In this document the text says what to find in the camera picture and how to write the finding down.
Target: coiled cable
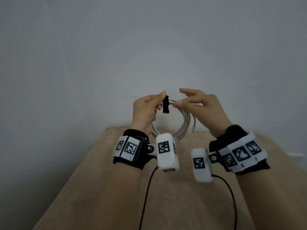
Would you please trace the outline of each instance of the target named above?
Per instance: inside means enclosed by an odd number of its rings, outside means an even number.
[[[175,101],[176,101],[175,99],[169,97],[169,104],[170,105],[174,106]],[[186,133],[189,129],[189,126],[190,126],[190,122],[191,122],[191,113],[186,112],[186,111],[184,111],[180,108],[177,108],[177,109],[183,115],[183,124],[180,127],[180,129],[173,134],[175,141],[181,140],[186,135]],[[192,115],[192,116],[194,118],[194,124],[193,124],[193,128],[192,128],[192,132],[194,133],[195,125],[196,125],[196,118],[195,118],[194,115]],[[152,122],[151,122],[151,126],[153,127],[151,134],[154,136],[154,138],[156,138],[158,135],[160,135],[160,132],[155,128],[155,126],[153,125]]]

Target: white wall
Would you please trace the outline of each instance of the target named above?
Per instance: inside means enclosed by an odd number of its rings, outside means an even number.
[[[0,0],[3,230],[32,229],[91,147],[46,13],[43,0]]]
[[[305,153],[306,0],[45,1],[92,142],[128,125],[136,98],[189,87],[216,94],[233,123]],[[175,129],[182,117],[157,122]]]

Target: person's left arm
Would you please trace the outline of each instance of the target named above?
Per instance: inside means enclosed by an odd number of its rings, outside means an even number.
[[[149,95],[133,103],[133,117],[130,129],[151,133],[151,122],[156,120],[158,105],[166,96]],[[127,229],[136,227],[141,169],[116,162],[105,189],[94,207],[94,214],[88,229]]]

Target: fingernail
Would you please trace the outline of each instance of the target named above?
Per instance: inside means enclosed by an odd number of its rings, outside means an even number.
[[[180,105],[181,105],[181,103],[182,103],[182,101],[181,101],[181,100],[175,101],[175,105],[180,106]]]

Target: skin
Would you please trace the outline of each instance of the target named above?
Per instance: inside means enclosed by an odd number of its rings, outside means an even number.
[[[188,88],[181,88],[180,92],[187,98],[176,101],[174,106],[192,113],[214,137],[223,135],[232,125],[215,95]],[[162,108],[158,104],[165,96],[163,91],[136,100],[130,128],[149,135],[150,122],[156,120],[157,109]],[[290,203],[272,179],[270,170],[236,177],[257,230],[303,229],[302,219],[291,211]],[[140,181],[140,169],[116,163],[87,229],[136,229]]]

